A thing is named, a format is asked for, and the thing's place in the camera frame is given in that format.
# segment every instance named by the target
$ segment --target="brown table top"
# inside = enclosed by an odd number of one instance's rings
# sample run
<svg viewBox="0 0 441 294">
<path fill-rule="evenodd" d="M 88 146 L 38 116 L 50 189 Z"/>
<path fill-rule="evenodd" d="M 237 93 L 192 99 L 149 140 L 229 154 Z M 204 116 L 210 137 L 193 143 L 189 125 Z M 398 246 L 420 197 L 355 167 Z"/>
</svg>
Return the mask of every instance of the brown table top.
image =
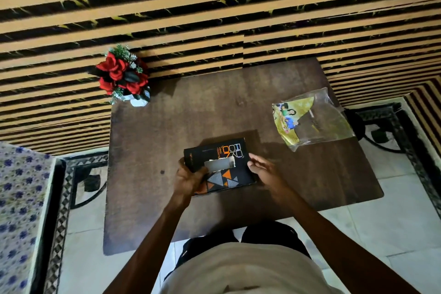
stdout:
<svg viewBox="0 0 441 294">
<path fill-rule="evenodd" d="M 338 102 L 315 58 L 161 80 L 151 87 L 146 107 L 128 102 L 113 107 L 106 255 L 139 246 L 172 194 L 184 149 L 200 144 L 245 137 L 247 150 L 277 163 L 318 211 L 383 196 L 355 137 L 292 152 L 277 133 L 272 103 L 323 87 Z M 173 241 L 289 216 L 257 184 L 214 192 L 193 198 Z"/>
</svg>

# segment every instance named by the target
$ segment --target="plastic bag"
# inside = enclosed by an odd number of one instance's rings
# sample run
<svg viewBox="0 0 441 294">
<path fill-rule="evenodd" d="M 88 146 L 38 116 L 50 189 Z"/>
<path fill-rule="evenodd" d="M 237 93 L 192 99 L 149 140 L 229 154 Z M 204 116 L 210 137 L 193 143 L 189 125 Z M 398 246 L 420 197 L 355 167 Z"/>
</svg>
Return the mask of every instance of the plastic bag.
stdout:
<svg viewBox="0 0 441 294">
<path fill-rule="evenodd" d="M 342 140 L 354 136 L 351 126 L 321 88 L 273 104 L 277 130 L 292 151 L 301 145 Z"/>
</svg>

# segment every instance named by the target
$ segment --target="red flower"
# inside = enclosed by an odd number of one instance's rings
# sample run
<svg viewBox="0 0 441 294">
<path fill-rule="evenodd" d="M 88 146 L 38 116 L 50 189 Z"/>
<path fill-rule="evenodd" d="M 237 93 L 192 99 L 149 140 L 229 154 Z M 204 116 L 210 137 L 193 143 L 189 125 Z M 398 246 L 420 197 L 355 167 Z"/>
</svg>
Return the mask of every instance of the red flower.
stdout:
<svg viewBox="0 0 441 294">
<path fill-rule="evenodd" d="M 140 94 L 141 87 L 138 83 L 127 82 L 127 90 L 129 90 L 132 94 Z"/>
<path fill-rule="evenodd" d="M 139 73 L 138 74 L 139 77 L 139 87 L 144 87 L 147 85 L 147 83 L 149 82 L 147 79 L 149 78 L 145 73 Z"/>
<path fill-rule="evenodd" d="M 124 71 L 128 64 L 122 59 L 116 59 L 113 53 L 108 53 L 105 62 L 101 62 L 96 67 L 102 71 L 110 73 L 110 78 L 113 80 L 123 79 Z"/>
<path fill-rule="evenodd" d="M 100 88 L 107 91 L 107 94 L 111 95 L 113 92 L 113 89 L 115 88 L 115 85 L 113 83 L 109 83 L 104 80 L 103 77 L 100 78 Z"/>
</svg>

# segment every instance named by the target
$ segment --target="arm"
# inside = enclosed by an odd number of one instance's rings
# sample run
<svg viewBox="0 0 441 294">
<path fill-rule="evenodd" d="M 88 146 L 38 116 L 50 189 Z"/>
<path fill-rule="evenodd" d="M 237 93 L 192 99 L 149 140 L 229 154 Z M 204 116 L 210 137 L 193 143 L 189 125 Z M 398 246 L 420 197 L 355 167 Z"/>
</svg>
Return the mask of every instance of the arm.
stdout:
<svg viewBox="0 0 441 294">
<path fill-rule="evenodd" d="M 138 294 L 152 291 L 179 219 L 207 171 L 207 168 L 203 167 L 198 172 L 191 173 L 184 165 L 184 159 L 179 161 L 170 201 L 146 238 L 103 294 Z"/>
<path fill-rule="evenodd" d="M 250 154 L 250 170 L 259 175 L 274 200 L 289 208 L 352 294 L 419 294 L 392 269 L 367 252 L 317 213 L 280 176 L 275 165 Z"/>
</svg>

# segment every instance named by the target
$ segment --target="hand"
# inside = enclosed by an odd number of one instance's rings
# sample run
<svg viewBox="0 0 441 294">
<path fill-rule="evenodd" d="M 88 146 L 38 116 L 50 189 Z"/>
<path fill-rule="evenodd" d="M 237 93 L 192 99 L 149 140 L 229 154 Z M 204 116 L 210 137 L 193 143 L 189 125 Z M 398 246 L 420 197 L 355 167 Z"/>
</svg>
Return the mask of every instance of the hand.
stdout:
<svg viewBox="0 0 441 294">
<path fill-rule="evenodd" d="M 260 180 L 262 180 L 265 188 L 271 192 L 273 199 L 276 202 L 283 202 L 287 194 L 293 192 L 291 187 L 289 187 L 286 180 L 282 178 L 277 167 L 268 161 L 267 159 L 254 155 L 250 155 L 250 161 L 248 162 L 248 167 L 251 172 L 256 173 Z"/>
<path fill-rule="evenodd" d="M 176 181 L 173 189 L 173 196 L 170 200 L 174 206 L 187 208 L 191 197 L 195 194 L 201 184 L 202 178 L 208 173 L 204 166 L 199 171 L 192 173 L 184 164 L 184 158 L 179 160 L 179 168 L 176 172 Z"/>
</svg>

